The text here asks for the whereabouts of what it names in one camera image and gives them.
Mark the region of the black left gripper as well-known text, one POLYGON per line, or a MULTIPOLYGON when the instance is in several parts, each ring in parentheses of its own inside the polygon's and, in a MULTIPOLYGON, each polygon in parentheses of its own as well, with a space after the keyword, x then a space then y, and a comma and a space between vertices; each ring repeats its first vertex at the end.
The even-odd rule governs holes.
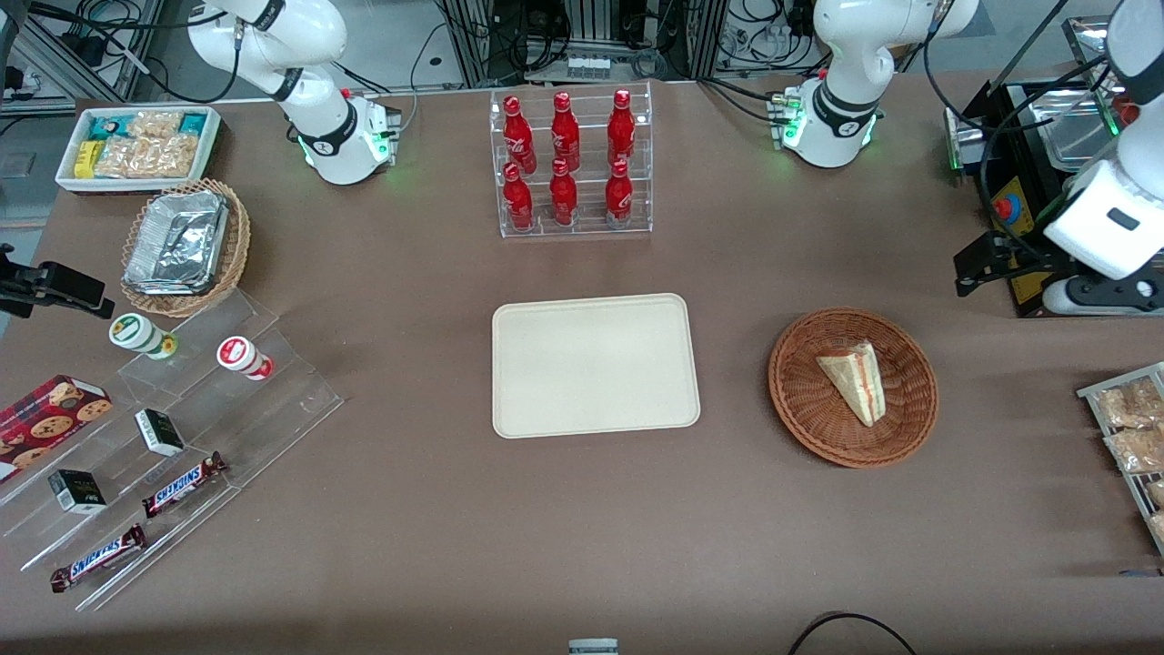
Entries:
POLYGON ((1055 245, 1043 233, 1020 237, 989 229, 975 238, 974 252, 957 252, 953 265, 958 297, 971 296, 975 289, 1001 277, 1014 278, 1035 272, 1053 277, 1071 275, 1069 252, 1055 245))

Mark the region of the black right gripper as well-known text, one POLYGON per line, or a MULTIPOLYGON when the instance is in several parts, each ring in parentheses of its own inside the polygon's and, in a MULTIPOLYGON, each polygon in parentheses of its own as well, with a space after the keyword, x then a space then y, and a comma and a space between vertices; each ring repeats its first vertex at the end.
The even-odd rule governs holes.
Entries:
POLYGON ((1 311, 5 314, 31 316, 43 296, 54 296, 58 306, 104 320, 113 316, 116 302, 105 297, 100 279, 54 261, 42 262, 40 266, 16 264, 8 256, 14 250, 10 244, 1 245, 1 311))

